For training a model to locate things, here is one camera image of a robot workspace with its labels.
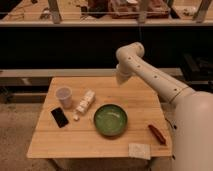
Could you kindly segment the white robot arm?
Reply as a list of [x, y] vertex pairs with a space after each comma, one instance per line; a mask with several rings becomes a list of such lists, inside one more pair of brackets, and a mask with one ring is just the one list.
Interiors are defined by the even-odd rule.
[[213, 171], [213, 93], [195, 91], [145, 62], [139, 42], [116, 50], [116, 79], [126, 82], [133, 73], [175, 107], [172, 171]]

